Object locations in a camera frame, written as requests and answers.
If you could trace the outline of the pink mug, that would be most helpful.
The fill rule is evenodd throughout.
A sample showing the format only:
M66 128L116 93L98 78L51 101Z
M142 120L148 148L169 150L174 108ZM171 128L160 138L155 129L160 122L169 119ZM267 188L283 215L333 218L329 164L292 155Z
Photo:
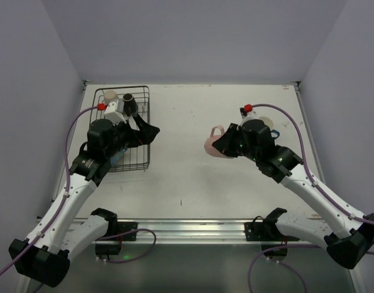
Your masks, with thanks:
M229 150L229 140L227 137L224 137L225 133L224 127L221 125L214 126L211 129L210 136L203 145L208 155L223 159L236 158Z

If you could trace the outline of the light blue handled cup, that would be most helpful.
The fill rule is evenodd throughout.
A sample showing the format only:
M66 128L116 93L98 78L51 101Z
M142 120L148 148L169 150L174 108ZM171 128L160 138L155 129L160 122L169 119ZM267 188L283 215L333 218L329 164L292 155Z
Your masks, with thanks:
M128 148L122 148L110 157L111 165L117 165Z

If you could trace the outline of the dark blue mug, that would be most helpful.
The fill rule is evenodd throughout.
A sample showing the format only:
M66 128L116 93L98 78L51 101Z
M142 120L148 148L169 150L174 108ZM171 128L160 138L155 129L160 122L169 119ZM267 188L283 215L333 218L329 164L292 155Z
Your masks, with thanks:
M269 127L270 132L271 132L271 137L274 140L279 138L280 132L274 128L274 122L272 121L272 119L265 117L265 116L260 116L258 119L264 122L264 124L266 124L267 127Z

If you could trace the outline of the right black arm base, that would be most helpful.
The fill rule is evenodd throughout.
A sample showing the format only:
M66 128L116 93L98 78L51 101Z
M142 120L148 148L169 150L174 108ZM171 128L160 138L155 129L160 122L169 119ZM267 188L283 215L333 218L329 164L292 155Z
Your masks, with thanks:
M275 232L272 233L266 229L264 218L260 215L254 217L251 222L244 224L244 233L247 241L260 242L262 250L287 244L285 236ZM285 259L287 253L287 249L275 249L264 253L264 255L269 259L281 261Z

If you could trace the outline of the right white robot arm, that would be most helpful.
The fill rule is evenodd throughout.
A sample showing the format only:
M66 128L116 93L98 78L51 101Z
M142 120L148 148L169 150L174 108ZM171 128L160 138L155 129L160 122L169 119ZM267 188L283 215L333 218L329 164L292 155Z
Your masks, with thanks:
M323 223L276 208L263 220L261 232L271 239L286 236L308 241L325 249L346 269L356 267L374 244L374 214L365 215L341 200L313 174L291 149L277 145L270 128L253 119L228 130L212 142L219 157L246 157L258 169L292 191L323 219Z

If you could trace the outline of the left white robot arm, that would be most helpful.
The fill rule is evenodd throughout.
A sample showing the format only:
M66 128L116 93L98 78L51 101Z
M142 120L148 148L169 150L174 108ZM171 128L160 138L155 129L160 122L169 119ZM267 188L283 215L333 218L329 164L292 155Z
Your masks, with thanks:
M110 171L119 151L151 144L160 132L139 115L128 122L102 118L89 126L87 140L68 169L65 188L25 240L13 240L9 253L16 271L55 288L65 278L73 259L97 239L118 238L117 214L98 208L72 233L69 227L86 200Z

